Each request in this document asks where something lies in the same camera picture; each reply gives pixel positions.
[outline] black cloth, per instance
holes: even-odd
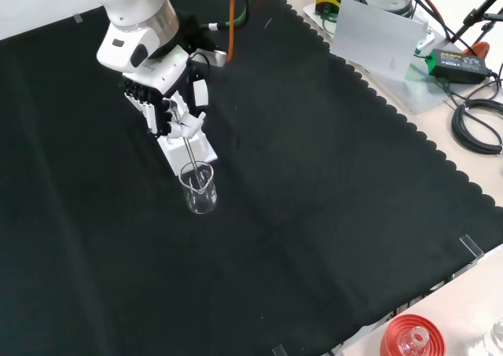
[[[318,356],[470,262],[460,236],[503,241],[492,199],[284,0],[211,71],[218,206],[192,215],[96,61],[107,26],[0,43],[1,354]]]

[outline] white paper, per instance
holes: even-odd
[[[403,80],[424,25],[353,0],[343,0],[331,53],[371,73]]]

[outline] red lid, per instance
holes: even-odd
[[[401,315],[391,321],[380,344],[381,356],[401,356],[398,349],[398,338],[404,332],[410,331],[417,326],[424,327],[430,334],[430,342],[425,356],[444,356],[446,354],[446,343],[439,329],[428,319],[415,314]]]

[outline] robotic hand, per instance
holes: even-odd
[[[110,26],[97,59],[123,73],[126,98],[143,113],[173,171],[178,174],[186,160],[176,138],[190,140],[198,160],[216,159],[200,132],[208,92],[193,61],[223,66],[226,53],[202,34],[194,16],[178,18],[169,0],[98,1]]]

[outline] table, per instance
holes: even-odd
[[[304,20],[315,30],[318,34],[324,36],[324,32],[307,16],[303,13],[304,6],[312,3],[314,0],[287,0],[292,8],[302,15]],[[355,68],[362,74],[362,78],[367,81],[381,97],[384,97],[388,104],[396,107],[399,113],[407,116],[410,123],[417,126],[417,130],[424,132],[428,136],[428,140],[437,144],[437,149],[442,150],[447,159],[453,161],[457,165],[457,169],[466,173],[470,182],[474,182],[482,188],[483,193],[491,196],[497,206],[503,206],[503,166],[497,156],[479,156],[468,150],[463,149],[453,139],[450,133],[450,120],[453,115],[453,105],[450,101],[433,108],[430,111],[413,115],[407,113],[393,96],[382,87],[373,77],[364,69],[355,65]],[[503,126],[501,121],[492,115],[484,114],[480,116],[481,119],[487,121],[492,127],[503,134]],[[495,142],[493,138],[481,127],[473,125],[471,130],[478,137],[482,137],[486,142]]]
[[[446,355],[469,354],[483,334],[503,315],[503,251],[432,293],[404,314],[423,316],[437,325],[446,341]],[[343,350],[344,356],[379,356],[386,323]]]

